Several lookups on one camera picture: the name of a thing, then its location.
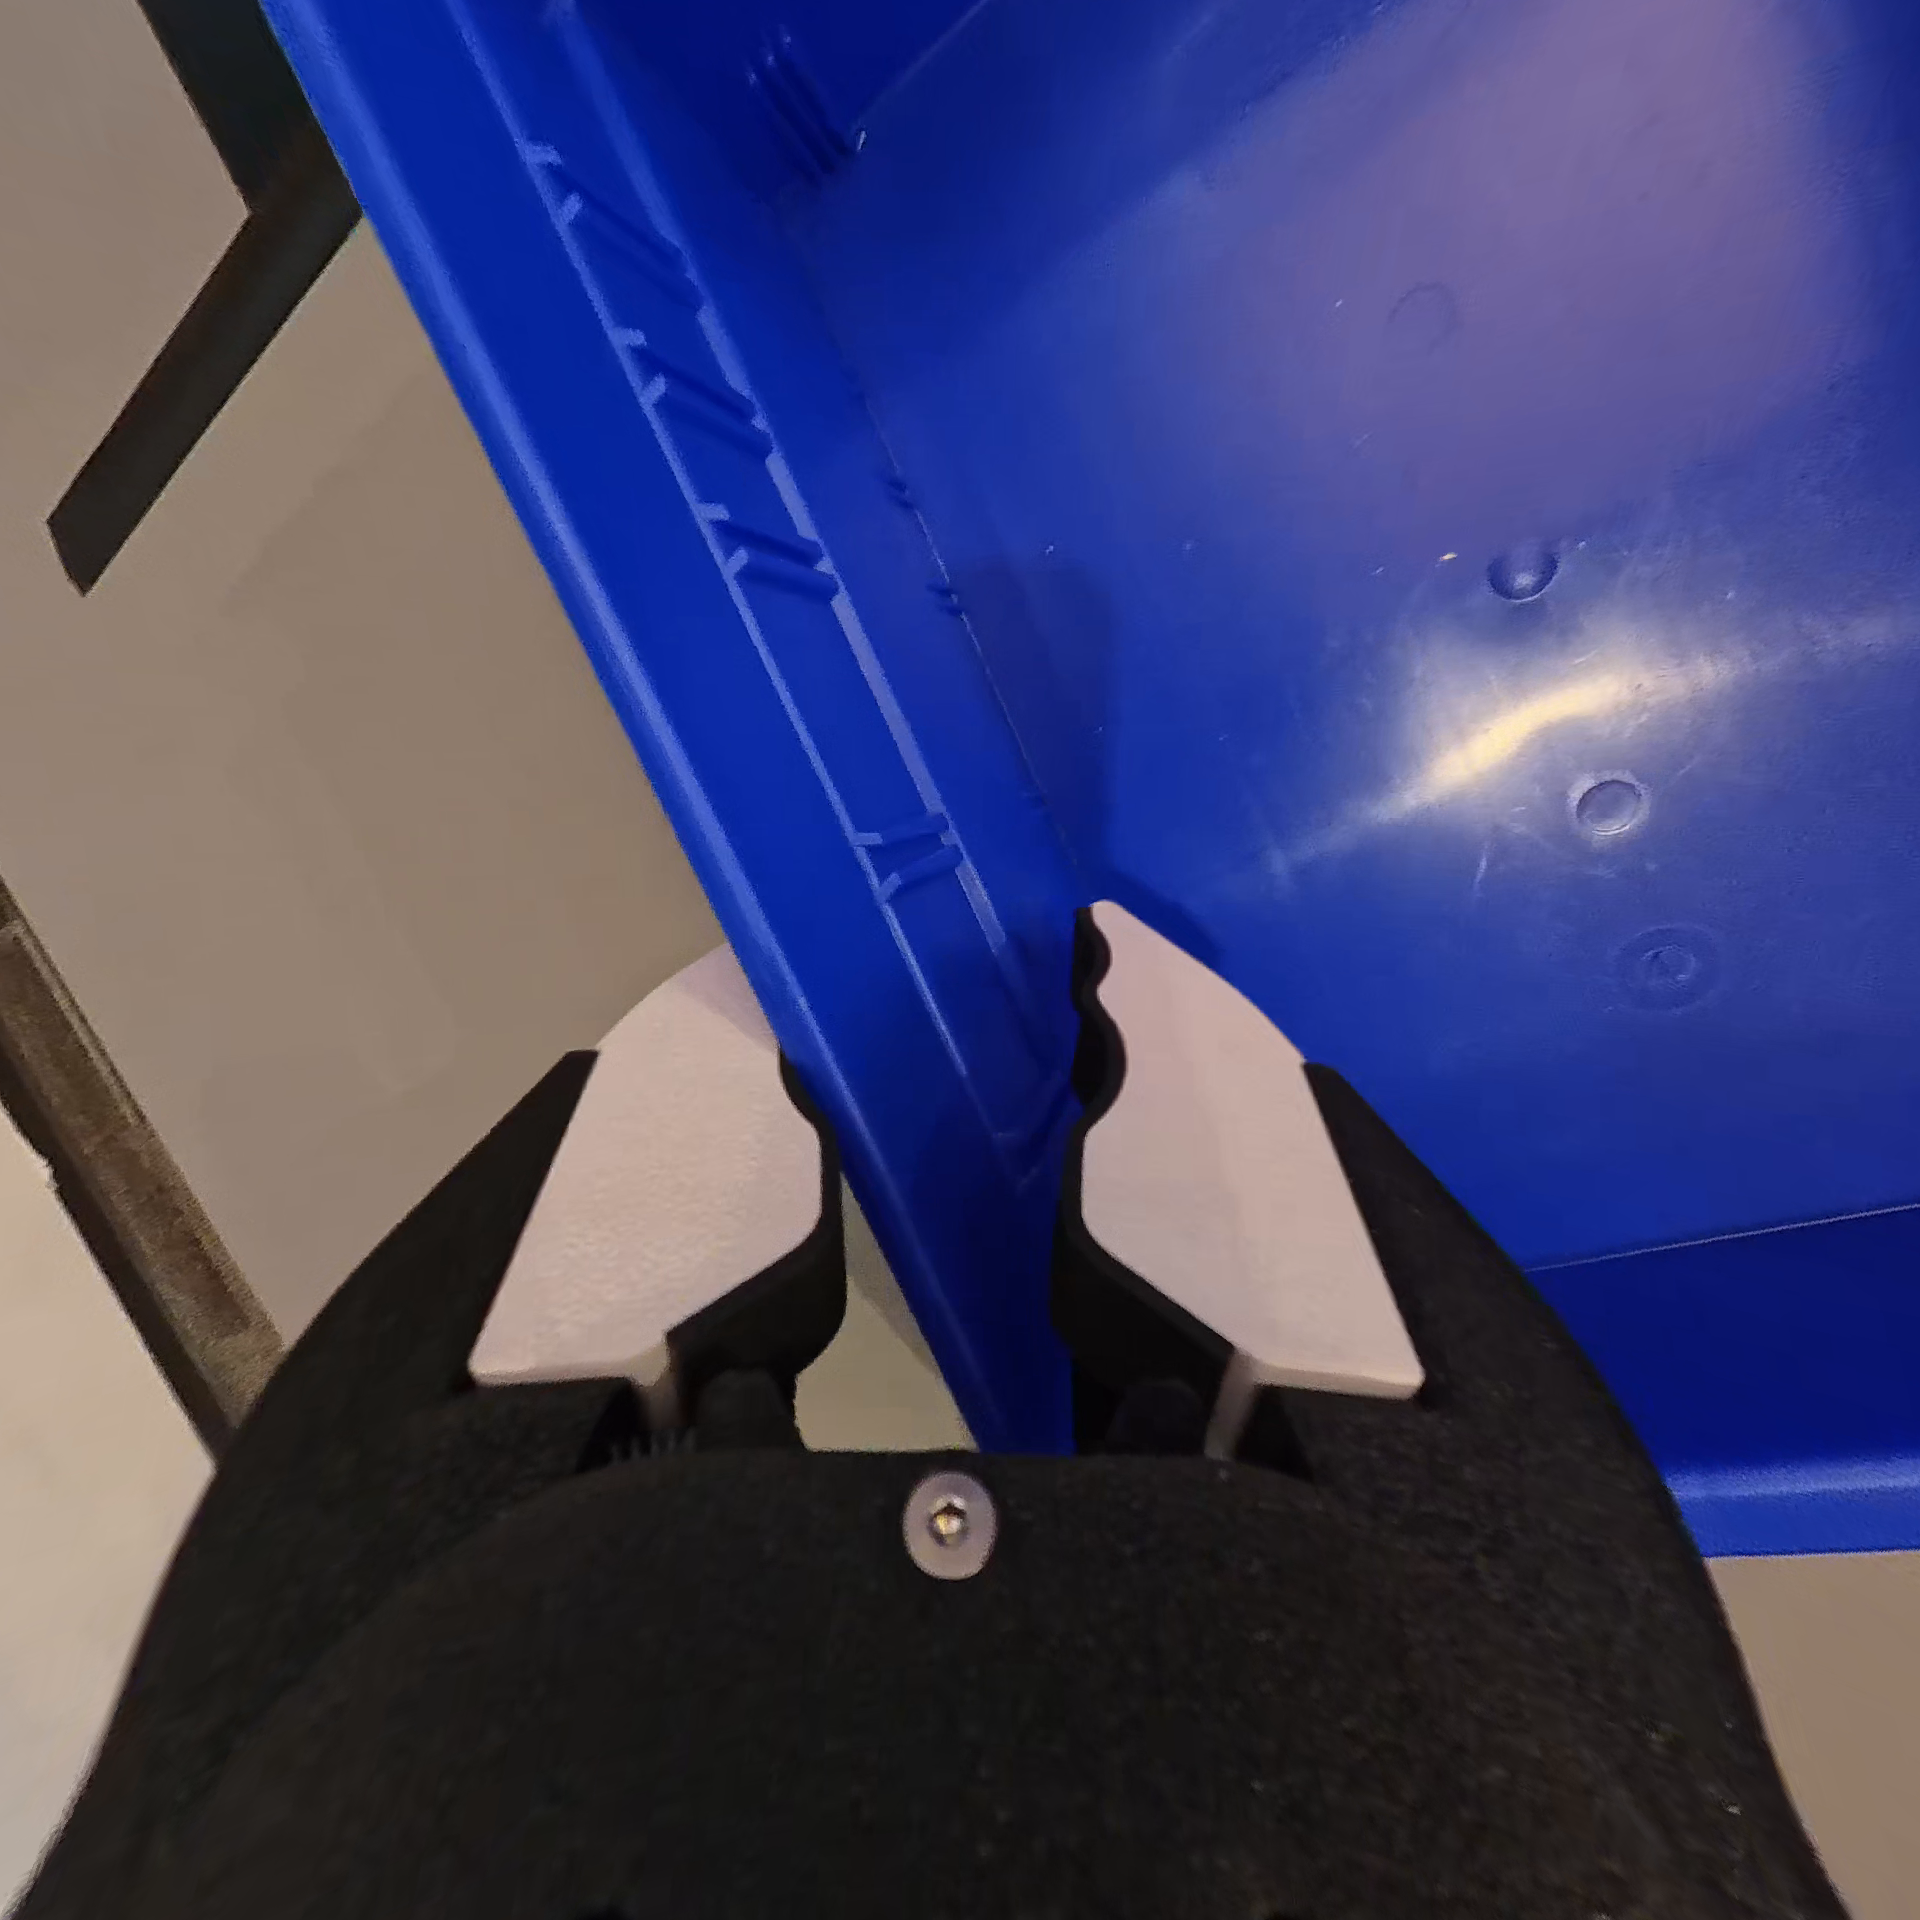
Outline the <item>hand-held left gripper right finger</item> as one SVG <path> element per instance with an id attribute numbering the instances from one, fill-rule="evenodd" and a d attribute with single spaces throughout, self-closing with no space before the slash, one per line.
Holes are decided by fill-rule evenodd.
<path id="1" fill-rule="evenodd" d="M 1304 1057 L 1126 908 L 1071 926 L 1049 1322 L 1078 1449 L 1277 1449 L 1280 1397 L 1425 1371 Z"/>

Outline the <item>blue plastic bin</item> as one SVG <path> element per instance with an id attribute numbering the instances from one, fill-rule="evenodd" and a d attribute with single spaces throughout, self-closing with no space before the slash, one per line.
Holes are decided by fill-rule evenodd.
<path id="1" fill-rule="evenodd" d="M 974 1436 L 1080 902 L 1916 1547 L 1916 4 L 267 4 Z"/>

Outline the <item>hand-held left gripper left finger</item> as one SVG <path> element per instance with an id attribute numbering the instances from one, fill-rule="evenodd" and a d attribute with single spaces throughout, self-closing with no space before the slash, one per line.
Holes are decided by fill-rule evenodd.
<path id="1" fill-rule="evenodd" d="M 470 1379 L 621 1379 L 648 1420 L 685 1420 L 728 1371 L 791 1394 L 845 1302 L 832 1128 L 718 946 L 595 1051 Z"/>

